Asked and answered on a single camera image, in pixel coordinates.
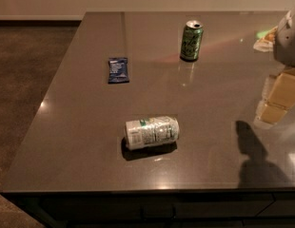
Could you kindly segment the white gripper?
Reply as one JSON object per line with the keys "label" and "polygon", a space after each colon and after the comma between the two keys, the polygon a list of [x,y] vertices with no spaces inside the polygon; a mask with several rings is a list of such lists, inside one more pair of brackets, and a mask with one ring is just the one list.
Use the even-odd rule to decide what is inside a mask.
{"label": "white gripper", "polygon": [[278,24],[273,50],[275,60],[289,67],[265,79],[254,119],[262,129],[277,124],[295,105],[295,5]]}

